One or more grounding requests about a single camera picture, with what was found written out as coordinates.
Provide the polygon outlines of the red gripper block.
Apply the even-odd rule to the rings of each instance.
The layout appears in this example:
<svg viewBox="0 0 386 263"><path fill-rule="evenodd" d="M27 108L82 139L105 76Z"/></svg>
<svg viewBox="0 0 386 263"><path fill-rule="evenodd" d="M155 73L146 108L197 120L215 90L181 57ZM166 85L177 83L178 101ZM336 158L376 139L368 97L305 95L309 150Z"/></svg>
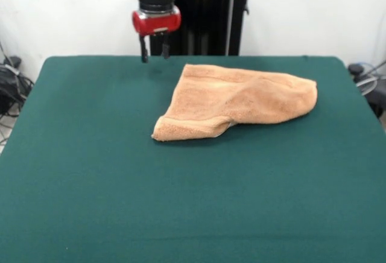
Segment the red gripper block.
<svg viewBox="0 0 386 263"><path fill-rule="evenodd" d="M181 14L178 7L174 6L171 12L167 13L146 13L136 10L132 13L132 22L135 31L140 35L142 63L148 63L148 50L144 36L163 34L162 56L169 58L169 33L179 29L181 24Z"/></svg>

